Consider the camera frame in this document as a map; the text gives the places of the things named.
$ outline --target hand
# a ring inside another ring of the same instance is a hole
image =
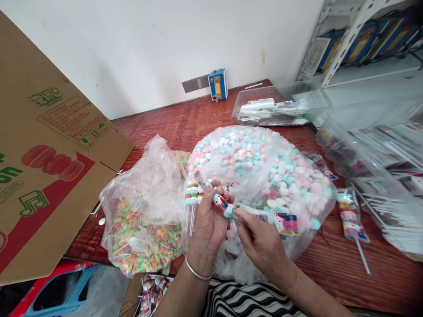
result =
[[[235,223],[246,254],[265,277],[275,281],[289,262],[278,230],[243,209],[234,209],[234,213],[238,216]]]
[[[219,181],[212,181],[204,193],[197,210],[194,233],[189,241],[188,261],[202,276],[209,276],[220,245],[227,232],[228,219],[223,217],[213,203],[213,196],[219,193],[228,203],[234,202],[234,195],[225,192]]]

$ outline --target striped fabric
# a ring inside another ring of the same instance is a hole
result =
[[[307,317],[271,283],[240,285],[211,280],[203,316]]]

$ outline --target wooden table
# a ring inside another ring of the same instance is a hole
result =
[[[218,103],[206,96],[114,120],[135,144],[123,170],[130,169],[141,158],[145,144],[156,134],[165,138],[173,150],[192,151],[198,141],[216,128],[237,124],[231,114],[241,90],[243,87],[231,89],[228,98]],[[307,127],[274,127],[273,130],[300,151],[324,156]],[[345,182],[340,179],[335,185],[341,188]],[[66,257],[110,264],[106,250],[100,246],[104,226],[99,226],[98,221],[102,217],[102,209],[88,217]],[[371,240],[371,244],[362,244],[371,275],[366,274],[355,242],[344,237],[337,208],[296,264],[344,305],[408,316],[417,314],[423,308],[423,267],[391,246],[367,213],[362,214],[362,223]],[[176,273],[182,262],[183,258],[173,261],[171,273]]]

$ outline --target wall socket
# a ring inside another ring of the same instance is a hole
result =
[[[185,92],[191,92],[194,90],[209,87],[210,83],[208,82],[208,74],[201,77],[193,78],[188,81],[184,81],[182,82],[182,86],[184,87]]]

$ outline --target musical note graphic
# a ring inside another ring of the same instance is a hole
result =
[[[21,211],[21,216],[29,217],[37,212],[37,208],[48,206],[48,200],[42,191],[35,190],[19,198],[21,204],[25,207]]]

